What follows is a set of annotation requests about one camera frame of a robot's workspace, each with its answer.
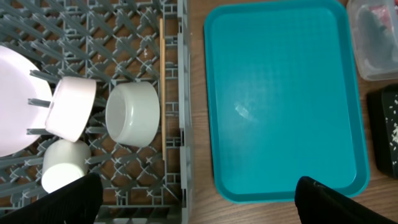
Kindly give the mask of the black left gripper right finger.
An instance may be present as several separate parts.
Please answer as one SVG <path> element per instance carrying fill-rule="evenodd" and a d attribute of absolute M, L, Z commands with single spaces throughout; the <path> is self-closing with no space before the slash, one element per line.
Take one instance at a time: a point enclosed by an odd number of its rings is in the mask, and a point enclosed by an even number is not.
<path fill-rule="evenodd" d="M 302 224 L 397 224 L 307 176 L 297 182 L 294 202 Z"/>

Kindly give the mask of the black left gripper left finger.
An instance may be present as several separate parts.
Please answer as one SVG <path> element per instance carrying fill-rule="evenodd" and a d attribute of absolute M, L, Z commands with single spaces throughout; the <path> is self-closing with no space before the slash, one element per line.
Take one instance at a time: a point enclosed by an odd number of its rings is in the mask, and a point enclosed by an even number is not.
<path fill-rule="evenodd" d="M 93 223 L 102 204 L 101 177 L 90 173 L 6 214 L 1 218 L 1 224 Z"/>

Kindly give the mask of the white paper cup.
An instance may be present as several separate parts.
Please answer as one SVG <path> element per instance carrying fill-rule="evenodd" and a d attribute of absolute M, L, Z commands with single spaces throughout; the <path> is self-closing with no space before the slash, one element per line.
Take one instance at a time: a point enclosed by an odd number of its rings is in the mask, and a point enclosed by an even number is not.
<path fill-rule="evenodd" d="M 43 189 L 50 194 L 86 175 L 88 164 L 85 161 L 90 156 L 90 147 L 81 140 L 60 139 L 51 144 L 44 154 Z"/>

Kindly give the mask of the white rice leftovers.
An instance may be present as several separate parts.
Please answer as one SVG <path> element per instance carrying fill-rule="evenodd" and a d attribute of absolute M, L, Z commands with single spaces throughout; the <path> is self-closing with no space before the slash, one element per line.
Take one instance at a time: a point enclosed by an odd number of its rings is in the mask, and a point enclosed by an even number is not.
<path fill-rule="evenodd" d="M 388 107 L 387 115 L 387 130 L 390 145 L 397 147 L 397 98 L 394 98 L 391 105 Z"/>

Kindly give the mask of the pink bowl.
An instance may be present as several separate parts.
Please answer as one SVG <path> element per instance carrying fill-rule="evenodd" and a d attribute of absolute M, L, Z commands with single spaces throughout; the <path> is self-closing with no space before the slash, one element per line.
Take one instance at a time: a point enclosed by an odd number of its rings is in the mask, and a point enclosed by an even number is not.
<path fill-rule="evenodd" d="M 76 142 L 88 122 L 96 95 L 96 81 L 63 77 L 57 84 L 45 120 L 45 130 Z"/>

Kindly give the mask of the grey green bowl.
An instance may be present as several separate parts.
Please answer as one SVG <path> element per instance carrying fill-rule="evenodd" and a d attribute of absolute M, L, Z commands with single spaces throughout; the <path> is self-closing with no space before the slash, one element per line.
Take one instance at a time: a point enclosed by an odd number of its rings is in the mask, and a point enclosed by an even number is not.
<path fill-rule="evenodd" d="M 149 82 L 116 85 L 109 94 L 105 120 L 108 134 L 119 144 L 146 147 L 155 138 L 160 103 Z"/>

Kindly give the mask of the large white plate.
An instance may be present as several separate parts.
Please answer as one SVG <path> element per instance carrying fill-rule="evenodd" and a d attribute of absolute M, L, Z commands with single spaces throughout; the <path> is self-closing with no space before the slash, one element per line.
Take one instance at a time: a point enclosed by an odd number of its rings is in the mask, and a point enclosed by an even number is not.
<path fill-rule="evenodd" d="M 48 108 L 34 106 L 29 99 L 50 101 L 48 82 L 30 74 L 37 67 L 21 54 L 1 47 L 1 156 L 19 152 L 36 142 L 38 134 L 28 129 L 43 129 Z"/>

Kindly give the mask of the wooden chopstick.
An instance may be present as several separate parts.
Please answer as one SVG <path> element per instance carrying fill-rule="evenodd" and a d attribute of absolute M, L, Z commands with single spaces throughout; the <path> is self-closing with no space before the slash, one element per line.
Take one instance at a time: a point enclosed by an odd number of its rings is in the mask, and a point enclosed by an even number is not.
<path fill-rule="evenodd" d="M 160 90 L 161 90 L 161 128 L 162 128 L 162 159 L 166 157 L 166 122 L 165 122 L 165 40 L 164 40 L 164 20 L 159 20 L 160 31 Z"/>

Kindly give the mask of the red sauce packet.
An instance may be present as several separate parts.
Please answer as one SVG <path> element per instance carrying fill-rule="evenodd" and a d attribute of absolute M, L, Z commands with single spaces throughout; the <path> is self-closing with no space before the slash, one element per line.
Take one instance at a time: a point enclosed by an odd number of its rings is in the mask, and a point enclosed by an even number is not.
<path fill-rule="evenodd" d="M 377 20 L 389 31 L 393 32 L 397 25 L 397 9 L 392 5 L 375 5 L 369 7 Z"/>

